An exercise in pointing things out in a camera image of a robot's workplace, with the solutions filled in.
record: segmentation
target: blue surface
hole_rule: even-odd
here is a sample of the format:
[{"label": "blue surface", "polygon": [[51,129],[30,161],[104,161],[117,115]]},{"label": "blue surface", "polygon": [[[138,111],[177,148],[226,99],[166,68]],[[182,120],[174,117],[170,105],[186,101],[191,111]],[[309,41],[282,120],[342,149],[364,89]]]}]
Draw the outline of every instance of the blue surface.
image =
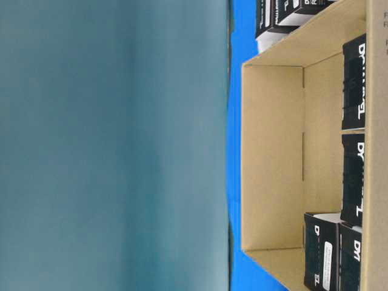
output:
[{"label": "blue surface", "polygon": [[235,0],[232,34],[232,68],[227,120],[227,197],[234,235],[232,291],[286,290],[241,251],[241,65],[257,55],[256,1]]},{"label": "blue surface", "polygon": [[0,290],[227,290],[225,0],[0,1]]}]

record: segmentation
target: black and white box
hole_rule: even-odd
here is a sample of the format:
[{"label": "black and white box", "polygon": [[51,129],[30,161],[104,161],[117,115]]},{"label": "black and white box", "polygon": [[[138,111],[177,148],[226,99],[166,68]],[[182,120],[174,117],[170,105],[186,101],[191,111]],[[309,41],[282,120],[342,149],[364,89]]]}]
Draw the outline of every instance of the black and white box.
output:
[{"label": "black and white box", "polygon": [[355,226],[363,223],[365,135],[343,135],[344,179],[341,219]]},{"label": "black and white box", "polygon": [[339,289],[360,289],[362,229],[341,224],[339,227]]},{"label": "black and white box", "polygon": [[338,290],[340,214],[304,215],[306,268],[304,285],[310,290]]},{"label": "black and white box", "polygon": [[259,51],[263,52],[271,47],[298,26],[277,25],[278,9],[276,0],[257,0],[256,11],[256,40]]},{"label": "black and white box", "polygon": [[365,128],[366,110],[366,35],[343,46],[344,110],[342,129]]},{"label": "black and white box", "polygon": [[276,0],[278,25],[303,25],[336,0]]}]

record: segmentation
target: barcode label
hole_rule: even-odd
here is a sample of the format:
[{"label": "barcode label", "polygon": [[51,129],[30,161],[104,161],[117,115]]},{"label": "barcode label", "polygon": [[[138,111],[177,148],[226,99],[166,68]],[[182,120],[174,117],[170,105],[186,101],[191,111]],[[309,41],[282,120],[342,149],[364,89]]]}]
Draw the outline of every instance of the barcode label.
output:
[{"label": "barcode label", "polygon": [[333,245],[325,242],[324,259],[323,259],[323,289],[330,291],[330,277],[332,274],[332,254]]}]

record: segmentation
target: white label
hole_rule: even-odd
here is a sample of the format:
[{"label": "white label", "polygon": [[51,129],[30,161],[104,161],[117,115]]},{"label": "white label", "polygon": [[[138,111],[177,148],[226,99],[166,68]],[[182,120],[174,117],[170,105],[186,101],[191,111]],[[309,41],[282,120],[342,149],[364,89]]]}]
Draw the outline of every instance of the white label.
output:
[{"label": "white label", "polygon": [[365,78],[366,78],[366,72],[365,72],[365,55],[366,55],[366,44],[361,44],[358,47],[358,52],[360,53],[360,58],[363,60],[363,102],[361,105],[358,106],[358,119],[361,119],[361,114],[365,114]]},{"label": "white label", "polygon": [[325,242],[324,258],[323,258],[323,281],[322,286],[326,291],[330,290],[330,277],[332,274],[332,254],[333,245]]},{"label": "white label", "polygon": [[271,0],[266,0],[266,27],[270,25],[271,20]]},{"label": "white label", "polygon": [[364,154],[365,154],[365,143],[364,142],[358,142],[357,143],[357,149],[358,149],[358,156],[363,160],[364,162]]},{"label": "white label", "polygon": [[361,243],[354,240],[354,258],[357,261],[361,261]]}]

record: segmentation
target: gray-blue backdrop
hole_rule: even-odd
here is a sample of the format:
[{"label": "gray-blue backdrop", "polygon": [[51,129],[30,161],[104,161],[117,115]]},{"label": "gray-blue backdrop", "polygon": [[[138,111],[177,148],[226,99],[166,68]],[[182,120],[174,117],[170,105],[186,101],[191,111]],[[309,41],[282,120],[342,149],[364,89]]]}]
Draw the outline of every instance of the gray-blue backdrop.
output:
[{"label": "gray-blue backdrop", "polygon": [[227,289],[226,0],[2,0],[0,64],[0,290]]}]

